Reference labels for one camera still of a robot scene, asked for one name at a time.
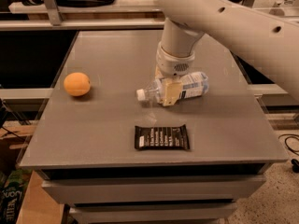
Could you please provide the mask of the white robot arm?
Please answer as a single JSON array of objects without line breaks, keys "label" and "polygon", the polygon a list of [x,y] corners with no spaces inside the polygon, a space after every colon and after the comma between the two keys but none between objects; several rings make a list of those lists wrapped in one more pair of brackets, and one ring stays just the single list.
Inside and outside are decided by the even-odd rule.
[{"label": "white robot arm", "polygon": [[164,75],[183,76],[202,35],[220,42],[299,99],[299,25],[228,0],[158,0],[165,15],[157,62]]}]

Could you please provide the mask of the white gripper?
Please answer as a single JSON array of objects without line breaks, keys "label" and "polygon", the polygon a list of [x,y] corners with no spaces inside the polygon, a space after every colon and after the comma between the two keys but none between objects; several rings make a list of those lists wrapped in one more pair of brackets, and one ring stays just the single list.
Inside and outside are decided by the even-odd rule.
[{"label": "white gripper", "polygon": [[[194,59],[194,51],[187,57],[176,57],[164,51],[162,43],[159,43],[156,52],[155,78],[184,76],[189,73]],[[163,80],[163,106],[174,105],[182,92],[182,87],[182,81],[179,78],[165,78]]]}]

